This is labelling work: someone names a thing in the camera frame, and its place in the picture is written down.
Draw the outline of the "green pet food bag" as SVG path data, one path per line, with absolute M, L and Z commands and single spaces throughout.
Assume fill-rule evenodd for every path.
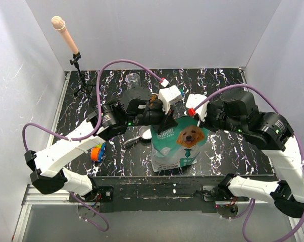
M 207 142 L 209 130 L 197 126 L 189 116 L 176 119 L 177 126 L 160 134 L 151 128 L 151 164 L 154 172 L 197 163 Z

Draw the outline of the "metal food scoop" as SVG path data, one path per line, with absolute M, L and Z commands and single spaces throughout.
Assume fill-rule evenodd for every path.
M 138 131 L 138 136 L 125 141 L 124 146 L 128 146 L 139 140 L 150 141 L 152 138 L 150 129 L 151 129 L 151 126 L 142 126 Z

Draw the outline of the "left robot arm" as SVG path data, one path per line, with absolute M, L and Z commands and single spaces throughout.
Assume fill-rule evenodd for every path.
M 74 192 L 91 202 L 98 189 L 87 175 L 66 169 L 66 164 L 89 149 L 126 132 L 131 126 L 151 126 L 157 134 L 177 126 L 171 106 L 181 99 L 180 91 L 172 86 L 161 89 L 158 95 L 147 88 L 125 90 L 114 99 L 92 112 L 67 138 L 38 151 L 25 153 L 31 168 L 31 183 L 44 195 L 58 190 Z

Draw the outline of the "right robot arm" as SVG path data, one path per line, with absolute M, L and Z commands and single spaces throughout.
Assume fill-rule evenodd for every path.
M 227 174 L 212 190 L 224 200 L 248 197 L 273 203 L 285 215 L 301 218 L 304 212 L 304 159 L 294 131 L 276 112 L 260 112 L 252 93 L 242 88 L 223 92 L 215 102 L 202 105 L 201 127 L 212 132 L 235 132 L 261 150 L 272 163 L 277 181 L 259 181 Z

